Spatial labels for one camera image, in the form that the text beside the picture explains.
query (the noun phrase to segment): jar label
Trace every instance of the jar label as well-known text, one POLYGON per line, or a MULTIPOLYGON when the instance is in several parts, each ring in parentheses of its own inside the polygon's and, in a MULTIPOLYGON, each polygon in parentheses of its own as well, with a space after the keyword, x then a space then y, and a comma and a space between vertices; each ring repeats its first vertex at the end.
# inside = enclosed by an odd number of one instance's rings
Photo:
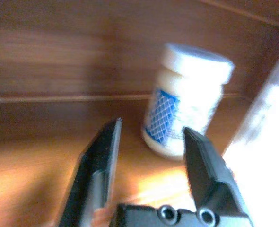
POLYGON ((180 100, 167 92, 156 89, 155 101, 149 110, 146 132, 155 141, 166 144, 175 120, 180 100))
POLYGON ((156 88, 146 114, 145 131, 154 141, 182 154, 183 127, 204 134, 220 100, 220 96, 210 98, 199 94, 178 97, 156 88))

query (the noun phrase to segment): wood grain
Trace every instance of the wood grain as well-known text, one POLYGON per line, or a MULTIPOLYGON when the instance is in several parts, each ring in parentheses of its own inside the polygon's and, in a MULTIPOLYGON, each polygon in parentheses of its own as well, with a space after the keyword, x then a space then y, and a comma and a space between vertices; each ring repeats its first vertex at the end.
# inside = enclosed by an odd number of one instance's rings
POLYGON ((275 31, 196 0, 0 1, 0 94, 148 94, 166 42, 230 58, 236 69, 225 91, 240 94, 275 31))
POLYGON ((274 25, 279 25, 279 0, 276 1, 246 1, 246 0, 199 0, 254 17, 274 25))
MULTIPOLYGON (((107 226, 119 202, 193 209, 182 162, 155 155, 140 135, 147 100, 0 104, 0 227, 51 226, 80 153, 105 122, 123 118, 113 199, 95 214, 107 226)), ((225 98, 208 130, 222 152, 250 103, 225 98)))
POLYGON ((247 78, 248 86, 243 91, 243 95, 251 100, 257 97, 279 60, 279 28, 271 37, 270 44, 273 50, 264 53, 261 63, 255 68, 255 77, 247 78))

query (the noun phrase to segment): wooden surface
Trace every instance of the wooden surface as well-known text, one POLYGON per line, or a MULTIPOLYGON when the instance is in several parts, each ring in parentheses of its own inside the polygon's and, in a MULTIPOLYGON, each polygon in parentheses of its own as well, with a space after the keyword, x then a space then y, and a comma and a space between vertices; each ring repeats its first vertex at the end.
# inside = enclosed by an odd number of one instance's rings
POLYGON ((279 28, 273 34, 270 40, 272 51, 266 51, 261 63, 255 68, 255 77, 247 78, 247 88, 243 91, 243 95, 251 100, 254 100, 264 83, 271 74, 274 66, 279 60, 279 28))
POLYGON ((266 0, 0 1, 0 94, 147 94, 166 42, 230 58, 240 94, 278 26, 266 0))
MULTIPOLYGON (((80 153, 103 124, 123 118, 113 200, 96 212, 107 226, 118 202, 193 208, 182 162, 155 155, 140 136, 147 100, 0 104, 0 227, 52 225, 80 153)), ((225 98, 207 136, 222 152, 250 103, 225 98)))

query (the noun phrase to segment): plastic jar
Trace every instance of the plastic jar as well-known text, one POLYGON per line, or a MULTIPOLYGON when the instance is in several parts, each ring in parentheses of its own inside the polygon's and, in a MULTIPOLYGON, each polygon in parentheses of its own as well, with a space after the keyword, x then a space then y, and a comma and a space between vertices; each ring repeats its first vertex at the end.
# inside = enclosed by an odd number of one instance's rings
POLYGON ((234 64, 221 55, 166 44, 142 127, 147 145, 164 157, 182 160, 183 127, 205 134, 233 69, 234 64))

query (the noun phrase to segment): wooden back panel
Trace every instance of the wooden back panel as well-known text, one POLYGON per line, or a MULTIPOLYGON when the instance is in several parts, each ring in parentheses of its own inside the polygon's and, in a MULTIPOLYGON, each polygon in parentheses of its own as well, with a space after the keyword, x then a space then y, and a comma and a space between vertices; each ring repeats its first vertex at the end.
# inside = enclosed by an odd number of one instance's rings
POLYGON ((267 9, 256 5, 229 7, 224 0, 0 1, 0 94, 149 93, 166 42, 230 58, 236 69, 225 91, 240 94, 279 17, 263 19, 267 9))

